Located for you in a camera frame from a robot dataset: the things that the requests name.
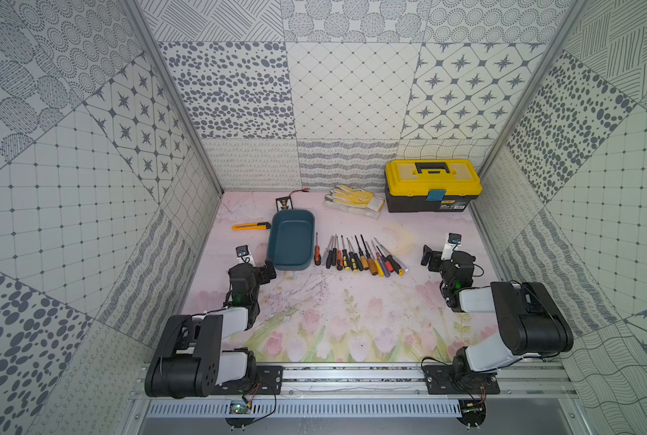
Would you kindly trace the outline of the teal plastic storage tray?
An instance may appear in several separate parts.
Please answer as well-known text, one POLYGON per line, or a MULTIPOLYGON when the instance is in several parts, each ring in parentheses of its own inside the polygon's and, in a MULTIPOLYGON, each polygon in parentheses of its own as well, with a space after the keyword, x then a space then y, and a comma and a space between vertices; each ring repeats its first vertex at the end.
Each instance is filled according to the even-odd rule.
POLYGON ((309 210, 281 210, 271 222, 267 260, 280 271, 307 269, 314 255, 316 219, 309 210))

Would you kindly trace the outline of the red black screwdriver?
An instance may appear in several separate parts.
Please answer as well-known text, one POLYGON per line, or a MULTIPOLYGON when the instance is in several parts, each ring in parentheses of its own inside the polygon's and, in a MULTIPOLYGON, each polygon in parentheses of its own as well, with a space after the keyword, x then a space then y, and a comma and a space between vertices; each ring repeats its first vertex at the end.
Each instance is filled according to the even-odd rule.
POLYGON ((381 256, 381 261, 383 261, 383 266, 385 267, 386 271, 389 273, 389 275, 395 273, 395 269, 391 263, 391 261, 388 259, 388 257, 385 254, 385 251, 381 248, 377 240, 374 240, 374 246, 377 249, 378 253, 381 256))

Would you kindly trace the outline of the clear blue red screwdriver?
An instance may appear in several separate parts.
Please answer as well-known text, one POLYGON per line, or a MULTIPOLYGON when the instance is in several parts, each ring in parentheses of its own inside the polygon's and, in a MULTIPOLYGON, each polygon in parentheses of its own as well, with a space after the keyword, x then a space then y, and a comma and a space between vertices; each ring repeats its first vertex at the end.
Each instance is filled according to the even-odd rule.
POLYGON ((377 262, 379 263, 379 266, 381 267, 381 271, 383 272, 383 275, 385 277, 389 277, 390 272, 389 272, 389 270, 388 270, 388 268, 387 268, 387 266, 385 264, 383 254, 381 253, 381 251, 379 250, 379 248, 377 247, 377 245, 375 243, 372 243, 372 251, 376 255, 377 262))

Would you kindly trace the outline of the yellow handle screwdriver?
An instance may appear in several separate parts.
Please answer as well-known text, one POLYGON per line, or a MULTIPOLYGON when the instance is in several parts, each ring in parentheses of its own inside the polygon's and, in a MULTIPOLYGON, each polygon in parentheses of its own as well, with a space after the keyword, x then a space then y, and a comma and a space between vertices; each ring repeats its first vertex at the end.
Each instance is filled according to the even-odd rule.
POLYGON ((373 251, 373 249, 371 249, 371 248, 370 248, 370 244, 369 244, 369 243, 367 243, 367 242, 365 242, 365 246, 366 246, 366 247, 368 248, 368 250, 370 251, 370 254, 371 254, 371 255, 370 255, 370 257, 371 257, 372 262, 373 262, 373 264, 374 264, 374 266, 375 266, 375 268, 376 268, 377 274, 378 274, 380 277, 385 277, 384 272, 383 272, 383 270, 381 269, 381 265, 380 265, 380 263, 379 263, 378 259, 377 259, 376 257, 374 257, 374 251, 373 251))

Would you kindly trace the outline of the wooden orange handle screwdriver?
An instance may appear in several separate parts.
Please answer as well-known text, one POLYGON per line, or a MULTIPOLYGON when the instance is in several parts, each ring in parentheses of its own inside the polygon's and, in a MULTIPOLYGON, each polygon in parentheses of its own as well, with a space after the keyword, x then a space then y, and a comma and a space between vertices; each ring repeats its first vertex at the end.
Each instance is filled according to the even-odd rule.
POLYGON ((378 275, 377 266, 376 266, 376 264, 375 264, 375 262, 374 262, 374 259, 373 259, 373 258, 372 258, 372 256, 371 256, 371 253, 370 253, 370 251, 369 251, 369 248, 368 248, 368 246, 367 246, 367 244, 366 244, 366 242, 365 242, 365 240, 364 240, 364 237, 363 237, 363 236, 361 236, 361 241, 362 241, 362 243, 363 243, 363 248, 364 248, 365 258, 366 258, 366 260, 367 260, 367 263, 368 263, 368 266, 369 266, 369 270, 370 270, 370 272, 371 272, 371 274, 372 274, 373 276, 377 276, 377 275, 378 275))

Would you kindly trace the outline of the black grey handle screwdriver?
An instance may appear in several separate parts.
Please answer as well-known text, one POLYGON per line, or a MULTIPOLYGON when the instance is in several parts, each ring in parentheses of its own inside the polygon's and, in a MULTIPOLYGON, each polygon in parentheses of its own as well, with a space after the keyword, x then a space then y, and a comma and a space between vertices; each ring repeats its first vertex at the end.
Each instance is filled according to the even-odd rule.
POLYGON ((328 249, 328 254, 327 254, 327 258, 326 258, 326 262, 325 262, 325 267, 327 269, 330 269, 332 267, 332 265, 334 264, 334 262, 335 262, 335 256, 336 256, 335 243, 336 243, 336 235, 333 235, 331 237, 331 241, 330 241, 329 249, 328 249))

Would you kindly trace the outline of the large orange black screwdriver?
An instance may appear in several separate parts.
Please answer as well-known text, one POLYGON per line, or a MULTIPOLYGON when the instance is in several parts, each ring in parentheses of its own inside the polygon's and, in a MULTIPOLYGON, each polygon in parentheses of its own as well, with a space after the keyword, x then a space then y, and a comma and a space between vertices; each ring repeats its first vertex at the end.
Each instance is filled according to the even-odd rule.
POLYGON ((341 271, 343 270, 343 255, 339 248, 338 235, 335 235, 334 248, 335 248, 334 251, 335 251, 336 269, 338 271, 341 271))

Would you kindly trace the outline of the black long screwdriver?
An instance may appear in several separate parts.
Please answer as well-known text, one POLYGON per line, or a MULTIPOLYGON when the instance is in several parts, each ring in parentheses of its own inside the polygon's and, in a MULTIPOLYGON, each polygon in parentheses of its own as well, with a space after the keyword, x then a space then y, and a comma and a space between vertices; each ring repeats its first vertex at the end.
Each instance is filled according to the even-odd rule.
POLYGON ((363 252, 362 252, 362 248, 360 246, 359 239, 358 239, 358 237, 356 235, 354 236, 354 239, 355 239, 355 243, 356 243, 356 246, 357 246, 357 258, 358 258, 359 270, 364 271, 365 266, 364 266, 364 263, 363 263, 364 255, 363 255, 363 252))

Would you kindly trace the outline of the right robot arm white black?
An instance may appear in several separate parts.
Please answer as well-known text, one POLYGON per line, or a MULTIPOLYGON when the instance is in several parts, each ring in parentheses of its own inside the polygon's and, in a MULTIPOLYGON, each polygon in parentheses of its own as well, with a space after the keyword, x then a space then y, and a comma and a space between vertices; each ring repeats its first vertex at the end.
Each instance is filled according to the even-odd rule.
POLYGON ((421 265, 441 275, 439 291, 453 312, 488 313, 497 319, 495 333, 457 351, 454 373, 493 373, 524 359, 556 357, 572 349, 572 328, 543 284, 495 281, 475 287, 476 258, 454 244, 441 252, 425 246, 421 265))

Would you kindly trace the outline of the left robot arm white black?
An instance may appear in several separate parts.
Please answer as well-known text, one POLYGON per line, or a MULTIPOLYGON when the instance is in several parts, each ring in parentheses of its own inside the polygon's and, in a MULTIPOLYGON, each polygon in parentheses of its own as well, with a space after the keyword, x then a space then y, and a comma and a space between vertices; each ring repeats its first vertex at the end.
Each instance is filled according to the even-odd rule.
POLYGON ((160 336, 144 381, 150 397, 173 399, 221 393, 254 393, 260 385, 256 357, 243 347, 224 350, 222 342, 253 327, 260 314, 260 286, 276 278, 271 261, 241 263, 229 271, 222 308, 205 314, 173 315, 160 336))

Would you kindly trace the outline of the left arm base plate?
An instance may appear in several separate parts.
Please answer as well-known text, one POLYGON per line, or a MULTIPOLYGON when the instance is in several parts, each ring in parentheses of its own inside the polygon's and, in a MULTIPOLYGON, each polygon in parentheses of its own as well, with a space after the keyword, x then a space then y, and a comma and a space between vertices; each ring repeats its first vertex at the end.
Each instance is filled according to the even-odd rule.
POLYGON ((282 365, 257 364, 254 368, 247 369, 247 374, 241 379, 216 384, 211 395, 278 395, 283 378, 282 365))

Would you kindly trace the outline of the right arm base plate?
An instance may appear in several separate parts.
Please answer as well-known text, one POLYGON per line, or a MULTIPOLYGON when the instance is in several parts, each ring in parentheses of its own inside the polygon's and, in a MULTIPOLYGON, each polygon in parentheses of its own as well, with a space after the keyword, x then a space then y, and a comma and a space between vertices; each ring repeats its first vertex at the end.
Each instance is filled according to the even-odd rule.
POLYGON ((478 397, 497 395, 500 387, 495 373, 455 373, 446 365, 431 364, 421 368, 428 394, 466 394, 478 397))

